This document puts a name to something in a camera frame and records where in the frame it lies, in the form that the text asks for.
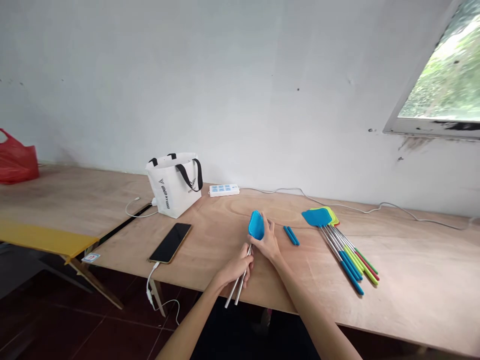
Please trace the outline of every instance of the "red handle grip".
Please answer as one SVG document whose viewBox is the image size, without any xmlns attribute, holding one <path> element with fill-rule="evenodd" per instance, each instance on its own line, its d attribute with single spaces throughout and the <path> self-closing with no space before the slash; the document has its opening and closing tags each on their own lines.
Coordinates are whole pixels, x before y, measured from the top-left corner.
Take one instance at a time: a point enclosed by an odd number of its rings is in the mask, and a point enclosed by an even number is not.
<svg viewBox="0 0 480 360">
<path fill-rule="evenodd" d="M 377 280 L 377 281 L 380 281 L 380 278 L 379 276 L 375 273 L 375 271 L 372 270 L 372 268 L 370 267 L 370 265 L 367 264 L 367 262 L 364 260 L 364 258 L 362 257 L 362 255 L 360 255 L 358 253 L 358 251 L 355 251 L 355 254 L 358 256 L 358 258 L 361 260 L 361 262 L 363 263 L 363 265 L 365 265 L 365 267 L 370 270 L 371 274 L 373 275 L 373 277 Z"/>
</svg>

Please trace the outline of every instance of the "black bag strap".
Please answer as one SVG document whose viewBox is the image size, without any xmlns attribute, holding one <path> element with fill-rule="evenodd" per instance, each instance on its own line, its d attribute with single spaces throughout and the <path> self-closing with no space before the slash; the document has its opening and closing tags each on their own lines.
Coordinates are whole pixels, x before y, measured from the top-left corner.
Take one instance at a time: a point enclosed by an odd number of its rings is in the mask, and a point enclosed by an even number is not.
<svg viewBox="0 0 480 360">
<path fill-rule="evenodd" d="M 200 161 L 198 161 L 197 159 L 193 159 L 193 161 L 196 162 L 196 165 L 198 166 L 198 190 L 195 190 L 192 186 L 185 167 L 182 164 L 175 165 L 175 167 L 178 169 L 178 171 L 180 171 L 183 180 L 185 180 L 185 183 L 190 187 L 190 189 L 198 193 L 204 187 L 204 180 L 202 178 L 202 166 L 200 165 Z"/>
<path fill-rule="evenodd" d="M 174 160 L 177 158 L 177 154 L 176 153 L 171 153 L 171 154 L 168 154 L 167 156 L 171 156 L 171 159 Z M 159 162 L 157 161 L 157 158 L 156 157 L 152 157 L 151 160 L 149 161 L 149 163 L 153 163 L 153 166 L 157 166 L 159 164 Z"/>
</svg>

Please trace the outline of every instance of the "forearm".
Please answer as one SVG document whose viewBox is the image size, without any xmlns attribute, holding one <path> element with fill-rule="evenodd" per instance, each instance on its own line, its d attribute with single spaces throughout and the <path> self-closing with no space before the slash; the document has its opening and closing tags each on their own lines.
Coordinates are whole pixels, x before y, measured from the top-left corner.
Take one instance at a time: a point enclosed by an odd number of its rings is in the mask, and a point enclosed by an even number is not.
<svg viewBox="0 0 480 360">
<path fill-rule="evenodd" d="M 359 353 L 312 294 L 295 278 L 283 257 L 272 260 L 315 348 L 324 360 L 359 359 Z"/>
<path fill-rule="evenodd" d="M 200 333 L 212 311 L 223 285 L 214 277 L 195 306 L 183 319 L 156 357 L 159 359 L 190 359 Z"/>
</svg>

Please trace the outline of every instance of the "blue silicone piece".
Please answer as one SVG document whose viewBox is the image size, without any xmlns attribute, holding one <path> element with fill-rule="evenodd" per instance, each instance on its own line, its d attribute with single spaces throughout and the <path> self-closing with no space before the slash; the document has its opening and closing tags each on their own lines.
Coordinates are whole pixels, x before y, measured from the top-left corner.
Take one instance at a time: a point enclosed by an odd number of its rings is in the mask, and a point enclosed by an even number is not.
<svg viewBox="0 0 480 360">
<path fill-rule="evenodd" d="M 344 259 L 343 261 L 346 262 L 346 264 L 348 265 L 348 267 L 350 268 L 350 271 L 351 271 L 351 274 L 353 275 L 353 277 L 357 280 L 357 281 L 360 281 L 360 280 L 363 280 L 363 277 L 362 275 L 359 273 L 359 271 L 357 270 L 357 267 L 355 266 L 355 264 L 352 262 L 352 259 L 350 258 L 350 256 L 347 254 L 346 251 L 342 251 L 343 252 L 343 256 L 344 256 Z"/>
<path fill-rule="evenodd" d="M 307 210 L 301 213 L 306 222 L 311 226 L 324 227 L 332 222 L 332 217 L 326 208 Z"/>
<path fill-rule="evenodd" d="M 343 262 L 345 263 L 345 265 L 347 266 L 348 270 L 350 270 L 350 273 L 353 275 L 354 279 L 356 281 L 359 281 L 359 277 L 357 276 L 357 273 L 355 272 L 355 270 L 353 269 L 352 265 L 350 264 L 350 262 L 348 261 L 348 256 L 347 254 L 345 253 L 345 251 L 339 251 L 338 254 L 340 255 L 341 259 L 343 260 Z"/>
<path fill-rule="evenodd" d="M 291 236 L 293 237 L 293 239 L 295 240 L 297 246 L 300 246 L 300 242 L 299 240 L 297 239 L 297 237 L 295 236 L 294 234 L 294 231 L 292 230 L 292 228 L 290 226 L 287 226 L 286 227 L 288 229 L 288 231 L 290 232 Z"/>
<path fill-rule="evenodd" d="M 283 230 L 285 230 L 286 234 L 287 234 L 288 237 L 290 238 L 291 243 L 292 243 L 293 245 L 297 245 L 297 243 L 295 242 L 295 239 L 294 239 L 294 237 L 292 236 L 292 234 L 290 233 L 289 229 L 288 229 L 286 226 L 284 226 L 284 227 L 283 227 Z"/>
<path fill-rule="evenodd" d="M 350 282 L 352 283 L 353 287 L 355 288 L 356 292 L 359 293 L 360 295 L 364 294 L 364 291 L 360 287 L 359 283 L 355 281 L 354 276 L 350 272 L 349 268 L 345 264 L 345 261 L 340 261 L 341 266 L 343 267 L 343 270 L 345 270 L 346 275 L 350 279 Z"/>
<path fill-rule="evenodd" d="M 248 224 L 248 233 L 257 240 L 262 240 L 264 238 L 264 219 L 257 210 L 251 213 L 250 224 Z"/>
<path fill-rule="evenodd" d="M 351 268 L 353 269 L 353 271 L 355 271 L 356 277 L 358 278 L 359 281 L 362 281 L 362 280 L 364 279 L 364 278 L 362 277 L 362 274 L 359 272 L 359 270 L 358 270 L 357 267 L 355 266 L 354 262 L 352 261 L 352 259 L 350 258 L 350 256 L 347 254 L 347 252 L 344 251 L 344 253 L 345 253 L 346 259 L 347 259 L 348 262 L 350 263 Z"/>
</svg>

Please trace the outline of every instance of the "window frame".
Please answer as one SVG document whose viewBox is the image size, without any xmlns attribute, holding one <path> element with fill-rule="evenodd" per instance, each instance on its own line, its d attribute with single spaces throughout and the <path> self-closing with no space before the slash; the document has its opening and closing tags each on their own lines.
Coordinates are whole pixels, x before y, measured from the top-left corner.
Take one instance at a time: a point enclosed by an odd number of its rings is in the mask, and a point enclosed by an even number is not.
<svg viewBox="0 0 480 360">
<path fill-rule="evenodd" d="M 420 75 L 425 69 L 430 57 L 434 53 L 437 44 L 440 42 L 444 32 L 452 21 L 453 16 L 457 12 L 459 6 L 464 0 L 452 0 L 444 18 L 438 22 L 438 26 L 434 29 L 436 42 L 420 55 L 418 64 L 408 79 L 405 91 L 398 100 L 393 112 L 388 119 L 383 132 L 385 134 L 400 134 L 432 138 L 450 138 L 450 139 L 467 139 L 480 140 L 480 121 L 462 121 L 462 120 L 438 120 L 438 119 L 422 119 L 399 117 L 400 111 L 404 107 L 412 90 L 417 83 Z"/>
</svg>

